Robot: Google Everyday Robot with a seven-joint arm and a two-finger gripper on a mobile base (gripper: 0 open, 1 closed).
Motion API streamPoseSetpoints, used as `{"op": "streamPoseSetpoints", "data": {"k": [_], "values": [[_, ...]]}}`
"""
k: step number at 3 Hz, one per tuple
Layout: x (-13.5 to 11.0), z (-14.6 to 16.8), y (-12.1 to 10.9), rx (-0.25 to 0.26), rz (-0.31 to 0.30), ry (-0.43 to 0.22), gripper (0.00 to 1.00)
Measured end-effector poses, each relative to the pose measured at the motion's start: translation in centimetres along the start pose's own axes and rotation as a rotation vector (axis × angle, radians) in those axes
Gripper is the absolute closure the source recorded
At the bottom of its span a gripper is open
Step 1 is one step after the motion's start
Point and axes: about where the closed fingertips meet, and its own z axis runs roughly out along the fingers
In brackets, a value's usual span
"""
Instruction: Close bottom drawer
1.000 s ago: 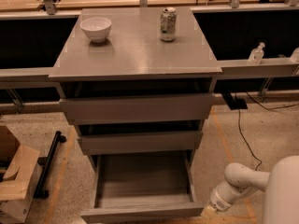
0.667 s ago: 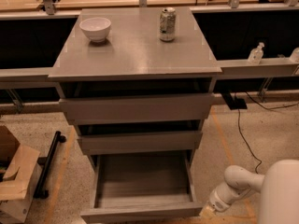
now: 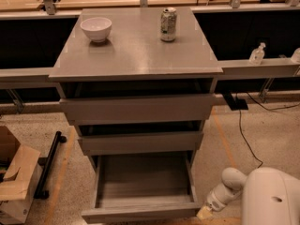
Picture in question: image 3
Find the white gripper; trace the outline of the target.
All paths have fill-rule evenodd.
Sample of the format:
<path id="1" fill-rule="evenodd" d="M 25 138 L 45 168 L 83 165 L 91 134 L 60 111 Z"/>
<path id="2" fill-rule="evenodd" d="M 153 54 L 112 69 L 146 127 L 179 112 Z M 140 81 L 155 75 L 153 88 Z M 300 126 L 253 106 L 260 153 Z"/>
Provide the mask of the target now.
<path id="1" fill-rule="evenodd" d="M 197 213 L 199 220 L 209 219 L 214 212 L 223 210 L 230 202 L 236 200 L 241 195 L 240 190 L 233 190 L 220 183 L 215 186 L 207 195 L 205 204 Z"/>

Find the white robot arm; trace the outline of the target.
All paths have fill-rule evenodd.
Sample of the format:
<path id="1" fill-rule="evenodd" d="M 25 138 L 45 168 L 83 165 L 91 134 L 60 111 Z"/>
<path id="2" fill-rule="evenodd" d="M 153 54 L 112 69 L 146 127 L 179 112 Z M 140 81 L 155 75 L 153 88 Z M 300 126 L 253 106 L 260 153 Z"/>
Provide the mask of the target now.
<path id="1" fill-rule="evenodd" d="M 207 195 L 197 214 L 210 218 L 242 196 L 242 225 L 300 225 L 300 180 L 277 169 L 263 167 L 245 175 L 229 167 Z"/>

